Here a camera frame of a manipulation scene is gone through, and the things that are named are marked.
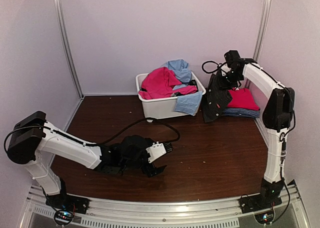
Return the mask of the black striped shirt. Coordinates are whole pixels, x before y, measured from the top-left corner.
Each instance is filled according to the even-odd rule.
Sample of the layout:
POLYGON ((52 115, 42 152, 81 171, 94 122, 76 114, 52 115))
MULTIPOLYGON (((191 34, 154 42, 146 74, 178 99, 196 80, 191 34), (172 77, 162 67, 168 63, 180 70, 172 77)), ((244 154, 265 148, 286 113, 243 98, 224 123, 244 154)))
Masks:
POLYGON ((220 75, 212 74, 205 95, 202 97, 201 109, 203 120, 210 123, 222 116, 232 96, 228 90, 221 90, 219 86, 220 75))

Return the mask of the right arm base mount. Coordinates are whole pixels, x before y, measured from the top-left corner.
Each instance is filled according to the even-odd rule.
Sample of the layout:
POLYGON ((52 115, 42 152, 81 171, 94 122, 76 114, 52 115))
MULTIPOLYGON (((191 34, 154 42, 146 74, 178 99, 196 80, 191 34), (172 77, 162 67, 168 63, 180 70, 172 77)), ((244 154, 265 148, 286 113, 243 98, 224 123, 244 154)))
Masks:
POLYGON ((271 209, 273 206, 281 205, 282 200, 276 197, 274 200, 266 201, 261 194, 249 196, 242 195, 238 200, 241 212, 243 214, 257 212, 260 210, 271 209))

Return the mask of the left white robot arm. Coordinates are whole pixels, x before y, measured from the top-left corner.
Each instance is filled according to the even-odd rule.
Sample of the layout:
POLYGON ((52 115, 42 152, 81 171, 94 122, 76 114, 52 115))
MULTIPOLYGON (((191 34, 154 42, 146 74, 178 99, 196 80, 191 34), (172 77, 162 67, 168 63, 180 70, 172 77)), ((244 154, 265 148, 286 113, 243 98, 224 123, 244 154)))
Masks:
POLYGON ((42 187, 46 202, 54 208, 67 210, 72 199, 66 184, 42 158, 51 153, 103 174, 122 174, 125 170, 140 169, 148 177, 162 173, 165 166, 154 162, 173 150, 170 142, 156 142, 139 135, 125 137, 120 143, 107 145, 82 140, 66 133, 46 120, 37 111, 18 122, 3 142, 7 157, 23 165, 42 187))

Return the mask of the red t-shirt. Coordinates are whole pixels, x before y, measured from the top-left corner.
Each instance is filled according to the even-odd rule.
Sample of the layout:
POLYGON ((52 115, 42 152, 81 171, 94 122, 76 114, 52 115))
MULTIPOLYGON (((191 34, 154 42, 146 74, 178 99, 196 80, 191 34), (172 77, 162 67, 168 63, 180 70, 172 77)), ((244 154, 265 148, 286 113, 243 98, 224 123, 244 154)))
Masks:
POLYGON ((227 105, 227 108, 242 108, 248 110, 259 111, 259 106, 255 103, 255 100, 247 88, 229 90, 231 95, 231 102, 227 105))

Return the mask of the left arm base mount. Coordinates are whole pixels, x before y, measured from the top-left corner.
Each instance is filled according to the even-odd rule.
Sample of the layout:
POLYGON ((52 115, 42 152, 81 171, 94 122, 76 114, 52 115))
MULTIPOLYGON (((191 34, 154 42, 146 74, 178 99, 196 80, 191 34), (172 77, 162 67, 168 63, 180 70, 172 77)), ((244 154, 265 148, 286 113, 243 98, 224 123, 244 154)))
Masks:
POLYGON ((87 198, 67 195, 65 198, 60 196, 47 196, 46 204, 55 210, 63 210, 71 213, 86 214, 90 201, 87 198))

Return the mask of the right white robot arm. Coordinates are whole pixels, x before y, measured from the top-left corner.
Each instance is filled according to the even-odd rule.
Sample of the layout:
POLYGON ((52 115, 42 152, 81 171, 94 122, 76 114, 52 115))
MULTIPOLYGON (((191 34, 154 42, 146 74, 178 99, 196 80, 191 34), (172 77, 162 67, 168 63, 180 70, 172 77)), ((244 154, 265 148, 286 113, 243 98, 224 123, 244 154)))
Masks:
POLYGON ((224 54, 225 62, 218 67, 218 81, 222 90, 236 88, 248 79, 268 99, 262 113, 262 122, 268 134, 268 156, 260 195, 259 208, 268 208, 279 197, 284 187, 284 164, 287 137, 295 127, 295 91, 276 81, 252 58, 240 57, 238 51, 224 54))

